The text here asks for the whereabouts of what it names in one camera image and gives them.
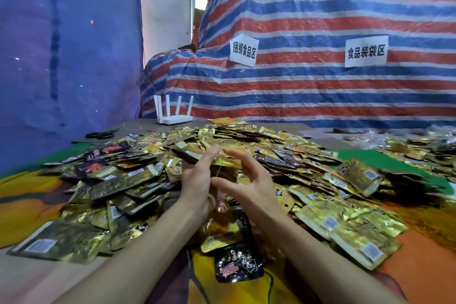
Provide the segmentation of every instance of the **table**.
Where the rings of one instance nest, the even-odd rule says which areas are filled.
[[[203,126],[207,121],[183,125]],[[311,128],[304,124],[263,124],[276,131],[299,134]],[[147,130],[168,131],[174,126],[157,125],[156,120],[134,119],[117,127],[115,139]],[[90,146],[81,139],[70,149],[53,154],[41,163],[65,159]],[[355,148],[328,137],[316,140],[329,149],[344,149],[344,156]],[[55,177],[37,177],[38,163],[0,180],[0,247],[12,245],[31,234],[45,221],[56,218],[65,200],[65,183]],[[403,243],[373,276],[392,290],[404,294],[413,304],[450,304],[456,298],[456,256],[414,230],[403,233]],[[0,250],[0,304],[49,304],[78,281],[93,272],[106,259],[98,257],[88,265],[34,260],[5,255]],[[195,250],[183,249],[168,268],[147,303],[316,303],[317,299],[281,257],[265,266],[263,278],[237,284],[219,284],[214,262]]]

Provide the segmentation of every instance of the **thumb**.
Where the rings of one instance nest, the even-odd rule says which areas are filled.
[[[224,194],[228,194],[235,199],[238,199],[239,194],[241,192],[240,185],[237,185],[236,183],[230,182],[229,180],[226,180],[225,178],[218,178],[218,177],[212,177],[211,178],[211,184]]]

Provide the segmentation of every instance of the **person's left hand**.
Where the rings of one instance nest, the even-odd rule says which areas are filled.
[[[215,198],[209,194],[211,185],[212,160],[219,154],[219,146],[209,148],[195,165],[182,163],[182,192],[179,200],[189,209],[194,209],[201,214],[201,218],[207,218],[208,214],[215,208]]]

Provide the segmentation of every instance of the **paper sign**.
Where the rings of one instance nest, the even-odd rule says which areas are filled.
[[[246,35],[238,35],[230,40],[229,60],[254,67],[259,40]]]
[[[345,67],[385,65],[388,36],[352,38],[345,41]]]

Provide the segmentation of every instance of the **white wifi router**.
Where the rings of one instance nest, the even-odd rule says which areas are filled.
[[[166,95],[166,117],[163,117],[162,111],[162,97],[160,95],[154,95],[155,110],[157,111],[157,121],[159,124],[173,125],[179,123],[191,122],[193,117],[190,115],[191,106],[193,105],[193,95],[190,97],[190,103],[188,104],[187,115],[179,114],[181,109],[182,96],[177,100],[176,114],[170,116],[170,96]]]

